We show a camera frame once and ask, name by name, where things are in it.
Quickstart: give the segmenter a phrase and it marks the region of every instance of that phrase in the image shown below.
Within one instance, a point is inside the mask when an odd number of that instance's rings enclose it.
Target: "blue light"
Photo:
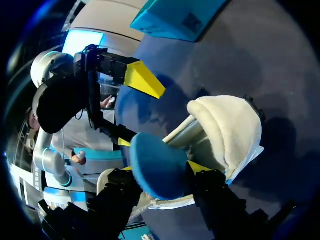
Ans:
[[[100,45],[104,34],[95,31],[71,30],[66,37],[62,52],[75,56],[82,52],[85,47],[94,44]]]
[[[61,186],[62,186],[62,187],[68,187],[68,186],[69,186],[69,184],[71,183],[71,179],[72,179],[72,177],[69,175],[69,180],[68,180],[68,182],[67,182],[67,183],[65,183],[65,184],[60,183],[60,184],[61,184]]]

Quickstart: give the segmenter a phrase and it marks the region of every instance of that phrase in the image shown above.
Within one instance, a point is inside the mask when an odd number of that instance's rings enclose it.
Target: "blue sponge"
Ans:
[[[161,200],[173,200],[186,190],[185,151],[168,146],[158,136],[138,133],[130,143],[133,175],[143,191]]]

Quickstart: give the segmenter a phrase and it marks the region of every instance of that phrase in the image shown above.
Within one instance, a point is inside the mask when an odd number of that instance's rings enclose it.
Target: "black cable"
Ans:
[[[82,109],[81,110],[81,116],[80,116],[80,118],[77,118],[77,115],[75,115],[75,119],[77,119],[77,120],[80,120],[81,118],[82,118],[82,115],[84,114],[84,110]]]

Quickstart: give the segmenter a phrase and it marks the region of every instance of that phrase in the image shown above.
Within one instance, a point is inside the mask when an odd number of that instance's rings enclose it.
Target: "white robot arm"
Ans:
[[[58,51],[44,51],[40,53],[33,61],[31,66],[31,79],[38,89],[45,81],[53,77],[52,70],[59,66],[73,62],[73,56],[58,52]]]

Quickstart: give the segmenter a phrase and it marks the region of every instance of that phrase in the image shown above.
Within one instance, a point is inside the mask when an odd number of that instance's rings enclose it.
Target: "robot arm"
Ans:
[[[72,177],[67,172],[60,153],[50,149],[51,140],[52,134],[41,128],[33,151],[33,162],[42,171],[53,174],[63,187],[69,187]]]

